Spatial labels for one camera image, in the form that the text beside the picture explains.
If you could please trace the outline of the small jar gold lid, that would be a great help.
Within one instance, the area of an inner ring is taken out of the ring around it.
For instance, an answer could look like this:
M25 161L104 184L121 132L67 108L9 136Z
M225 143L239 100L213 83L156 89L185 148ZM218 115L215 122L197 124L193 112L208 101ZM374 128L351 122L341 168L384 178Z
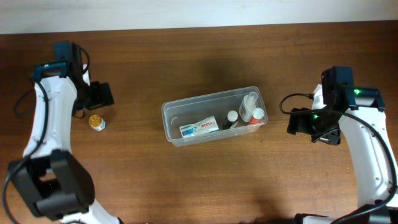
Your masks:
M96 114L90 116L88 122L89 125L96 131L101 131L106 127L105 120Z

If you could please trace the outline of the orange tube white cap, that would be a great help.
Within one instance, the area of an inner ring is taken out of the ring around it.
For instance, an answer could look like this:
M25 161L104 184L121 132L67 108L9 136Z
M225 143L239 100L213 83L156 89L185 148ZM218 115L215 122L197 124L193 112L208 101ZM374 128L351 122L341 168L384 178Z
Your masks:
M262 108L255 108L252 112L252 117L249 121L250 124L258 124L264 118L265 112Z

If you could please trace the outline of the black bottle white cap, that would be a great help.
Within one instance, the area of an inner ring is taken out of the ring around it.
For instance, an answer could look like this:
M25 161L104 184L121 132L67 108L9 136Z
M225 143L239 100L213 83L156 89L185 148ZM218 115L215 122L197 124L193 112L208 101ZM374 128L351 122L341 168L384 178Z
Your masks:
M223 121L223 130L233 129L238 123L238 113L235 110L228 112L227 117Z

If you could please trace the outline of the white Panadol box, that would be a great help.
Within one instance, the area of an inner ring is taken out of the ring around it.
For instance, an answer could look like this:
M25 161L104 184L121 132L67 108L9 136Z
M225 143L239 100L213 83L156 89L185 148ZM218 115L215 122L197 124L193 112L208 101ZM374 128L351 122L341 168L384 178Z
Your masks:
M181 126L179 130L183 138L191 138L219 131L219 127L215 117L210 116L197 123Z

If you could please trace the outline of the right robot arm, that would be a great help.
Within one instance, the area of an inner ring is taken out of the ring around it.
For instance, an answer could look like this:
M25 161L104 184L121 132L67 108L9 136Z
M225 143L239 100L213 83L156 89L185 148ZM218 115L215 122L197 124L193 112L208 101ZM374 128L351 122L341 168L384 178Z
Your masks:
M339 218L298 213L295 223L397 223L397 162L386 130L385 104L376 88L356 86L349 67L322 72L307 98L311 108L288 112L289 134L304 133L313 143L349 147L358 185L358 207Z

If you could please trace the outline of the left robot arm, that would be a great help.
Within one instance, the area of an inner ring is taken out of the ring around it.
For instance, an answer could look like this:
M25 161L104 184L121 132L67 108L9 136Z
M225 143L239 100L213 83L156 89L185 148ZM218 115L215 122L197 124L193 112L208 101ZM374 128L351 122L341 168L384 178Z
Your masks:
M3 187L13 184L37 218L61 223L121 223L95 199L89 172L72 155L71 125L77 111L114 104L108 83L91 81L88 52L72 41L54 45L54 60L31 76L34 122L23 158L9 163Z

